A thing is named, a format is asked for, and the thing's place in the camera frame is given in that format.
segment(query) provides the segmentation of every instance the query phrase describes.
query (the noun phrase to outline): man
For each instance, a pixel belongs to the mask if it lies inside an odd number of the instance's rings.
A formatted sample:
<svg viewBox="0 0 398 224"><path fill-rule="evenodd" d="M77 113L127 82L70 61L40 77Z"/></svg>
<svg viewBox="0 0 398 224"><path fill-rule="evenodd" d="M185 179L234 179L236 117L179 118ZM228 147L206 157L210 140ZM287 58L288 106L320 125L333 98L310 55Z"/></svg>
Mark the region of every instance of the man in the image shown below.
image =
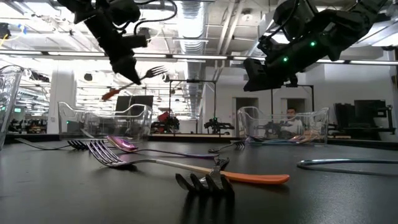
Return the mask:
<svg viewBox="0 0 398 224"><path fill-rule="evenodd" d="M301 120L296 118L296 109L288 108L287 111L287 119L281 122L281 131L288 131L294 134L300 134L303 130L303 123Z"/></svg>

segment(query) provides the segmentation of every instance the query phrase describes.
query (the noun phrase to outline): plastic bin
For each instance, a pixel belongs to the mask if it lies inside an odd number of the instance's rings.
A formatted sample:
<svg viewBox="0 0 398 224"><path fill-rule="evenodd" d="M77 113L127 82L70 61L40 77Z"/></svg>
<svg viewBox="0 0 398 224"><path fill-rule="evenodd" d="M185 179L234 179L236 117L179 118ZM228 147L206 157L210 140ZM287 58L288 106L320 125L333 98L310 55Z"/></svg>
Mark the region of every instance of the plastic bin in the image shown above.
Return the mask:
<svg viewBox="0 0 398 224"><path fill-rule="evenodd" d="M253 106L238 110L239 137L251 144L325 145L329 108L311 113L265 115Z"/></svg>
<svg viewBox="0 0 398 224"><path fill-rule="evenodd" d="M8 65L0 68L0 151L6 139L19 82L23 75L28 75L28 71L20 66Z"/></svg>
<svg viewBox="0 0 398 224"><path fill-rule="evenodd" d="M152 108L147 105L131 105L125 111L88 111L58 102L58 112L60 138L63 140L101 139L112 135L139 142L150 134Z"/></svg>

